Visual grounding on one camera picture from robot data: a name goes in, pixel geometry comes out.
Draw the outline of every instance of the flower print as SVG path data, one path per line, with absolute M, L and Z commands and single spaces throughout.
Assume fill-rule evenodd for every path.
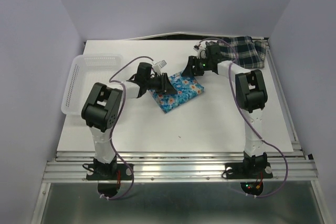
M 175 102 L 174 98 L 170 97 L 169 100 L 168 100 L 168 104 L 173 104 Z

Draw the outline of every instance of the metal frame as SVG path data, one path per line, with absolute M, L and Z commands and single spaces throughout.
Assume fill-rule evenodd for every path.
M 283 103 L 283 112 L 286 113 L 290 130 L 293 134 L 293 152 L 285 153 L 289 164 L 288 180 L 311 181 L 313 193 L 317 199 L 317 207 L 324 223 L 333 223 L 328 211 L 324 196 L 318 182 L 318 171 L 314 161 L 307 160 L 293 125 L 293 121 L 286 103 L 286 99 L 279 81 L 269 47 L 267 57 L 270 62 L 271 73 L 276 83 L 280 102 Z M 134 178 L 136 183 L 190 183 L 190 182 L 232 182 L 221 177 L 225 170 L 224 163 L 241 161 L 242 153 L 120 153 L 129 163 L 134 164 Z M 58 152 L 52 162 L 48 162 L 43 176 L 32 223 L 40 223 L 47 202 L 51 183 L 96 183 L 87 181 L 86 171 L 82 164 L 92 161 L 94 152 Z M 285 176 L 285 164 L 279 153 L 268 153 L 274 174 L 268 181 L 282 181 Z

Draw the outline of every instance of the dark folded cloth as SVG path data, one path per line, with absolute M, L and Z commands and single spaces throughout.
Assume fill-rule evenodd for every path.
M 238 53 L 237 65 L 247 69 L 263 68 L 265 66 L 266 43 L 262 41 L 253 42 L 249 36 L 224 37 L 222 40 L 229 43 Z M 219 41 L 219 46 L 225 60 L 233 60 L 235 58 L 235 54 L 226 44 Z

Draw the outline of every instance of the plaid cloth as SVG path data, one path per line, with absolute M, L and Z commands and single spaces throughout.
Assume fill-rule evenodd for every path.
M 235 48 L 238 53 L 237 65 L 247 69 L 263 68 L 265 66 L 266 43 L 262 41 L 253 42 L 249 36 L 235 38 L 224 37 L 222 40 Z M 216 42 L 211 41 L 208 43 L 213 45 Z M 219 41 L 219 46 L 221 47 L 221 53 L 225 60 L 233 60 L 235 58 L 235 54 L 226 44 Z

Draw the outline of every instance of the white table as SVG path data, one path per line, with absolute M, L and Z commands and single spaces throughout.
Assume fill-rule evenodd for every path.
M 188 56 L 195 55 L 196 43 L 193 40 L 89 40 L 84 54 L 121 54 L 124 63 L 141 55 L 157 61 L 165 59 L 167 66 L 163 70 L 170 76 L 185 68 Z M 124 76 L 135 73 L 139 62 L 126 68 Z M 292 152 L 292 133 L 286 126 L 286 115 L 281 109 L 267 59 L 262 73 L 268 93 L 262 135 L 283 152 Z M 241 153 L 245 146 L 244 121 L 235 107 L 228 80 L 210 72 L 197 80 L 205 92 L 167 114 L 149 93 L 140 99 L 127 100 L 113 134 L 117 150 Z M 80 116 L 66 116 L 57 151 L 94 151 L 89 128 Z M 266 151 L 275 152 L 268 146 Z

